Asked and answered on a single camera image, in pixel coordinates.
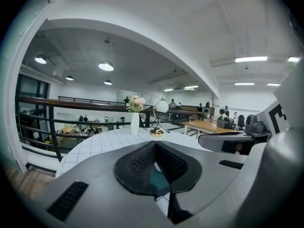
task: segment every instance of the wooden table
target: wooden table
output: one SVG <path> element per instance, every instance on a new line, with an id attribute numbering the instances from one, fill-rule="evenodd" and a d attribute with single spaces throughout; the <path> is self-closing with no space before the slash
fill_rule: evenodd
<path id="1" fill-rule="evenodd" d="M 193 128 L 197 130 L 196 138 L 198 138 L 200 131 L 205 133 L 226 133 L 233 132 L 235 130 L 226 129 L 216 126 L 216 123 L 205 122 L 203 120 L 196 120 L 183 123 L 185 125 L 184 134 L 187 135 L 188 128 Z"/>

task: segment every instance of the wooden floor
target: wooden floor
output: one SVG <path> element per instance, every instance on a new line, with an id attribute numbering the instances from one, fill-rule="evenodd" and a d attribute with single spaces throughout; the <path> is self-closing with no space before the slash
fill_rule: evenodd
<path id="1" fill-rule="evenodd" d="M 4 171 L 12 186 L 31 199 L 34 199 L 38 191 L 41 191 L 50 181 L 55 179 L 54 173 L 34 167 L 29 167 L 25 173 L 8 167 L 4 167 Z"/>

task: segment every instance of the ceiling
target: ceiling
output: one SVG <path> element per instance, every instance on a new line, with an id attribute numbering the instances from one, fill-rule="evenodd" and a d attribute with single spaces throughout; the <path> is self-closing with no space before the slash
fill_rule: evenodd
<path id="1" fill-rule="evenodd" d="M 64 7 L 58 7 L 57 13 L 68 8 L 67 0 L 56 1 L 66 3 Z M 80 0 L 69 0 L 70 6 L 76 7 L 78 1 Z M 201 67 L 211 67 L 210 74 L 216 76 L 220 85 L 232 85 L 235 82 L 255 82 L 261 85 L 281 82 L 295 66 L 295 63 L 287 62 L 288 57 L 303 56 L 303 49 L 291 29 L 287 9 L 278 0 L 100 1 L 109 6 L 113 3 L 113 6 L 121 6 L 125 10 L 130 6 L 129 10 L 136 16 L 146 16 L 146 21 L 150 19 L 151 23 L 159 20 L 169 30 L 183 26 L 189 32 L 189 38 L 183 46 L 191 47 L 193 44 L 197 50 L 206 53 L 210 66 L 201 64 Z M 152 16 L 152 10 L 159 16 Z M 167 17 L 162 17 L 160 11 L 166 12 Z M 105 38 L 109 38 L 111 43 L 104 43 Z M 115 81 L 119 83 L 122 78 L 130 77 L 161 89 L 194 83 L 201 85 L 193 73 L 185 73 L 185 69 L 155 51 L 123 37 L 97 30 L 41 30 L 30 44 L 25 61 L 38 51 L 46 53 L 56 64 L 63 65 L 64 76 L 75 75 L 75 82 L 102 84 L 104 80 L 110 79 L 115 84 Z M 236 57 L 254 56 L 268 56 L 268 60 L 235 63 Z M 97 67 L 105 59 L 114 64 L 115 70 L 111 74 Z M 37 68 L 35 62 L 29 61 L 28 65 Z M 39 70 L 52 74 L 52 65 L 47 67 L 45 69 L 39 65 Z"/>

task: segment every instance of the grid pattern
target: grid pattern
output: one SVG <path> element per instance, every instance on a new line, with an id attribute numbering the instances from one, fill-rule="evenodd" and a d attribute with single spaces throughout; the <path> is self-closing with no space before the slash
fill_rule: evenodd
<path id="1" fill-rule="evenodd" d="M 139 128 L 138 134 L 133 136 L 131 135 L 130 128 L 122 128 L 100 133 L 84 140 L 62 159 L 56 172 L 56 178 L 79 164 L 81 161 L 93 155 L 117 150 L 125 146 L 142 143 L 145 141 L 162 140 L 195 149 L 204 149 L 199 145 L 196 138 L 191 138 L 190 136 L 173 131 L 170 131 L 170 133 L 165 133 L 162 138 L 156 138 L 150 135 L 149 130 L 150 129 Z M 158 198 L 156 200 L 156 204 L 159 206 L 164 215 L 167 215 L 169 207 L 169 193 Z"/>

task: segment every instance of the flower vase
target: flower vase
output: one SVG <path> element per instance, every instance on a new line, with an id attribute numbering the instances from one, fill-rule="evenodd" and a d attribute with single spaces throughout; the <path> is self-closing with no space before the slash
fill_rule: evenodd
<path id="1" fill-rule="evenodd" d="M 136 136 L 139 129 L 139 113 L 134 112 L 131 120 L 131 134 Z"/>

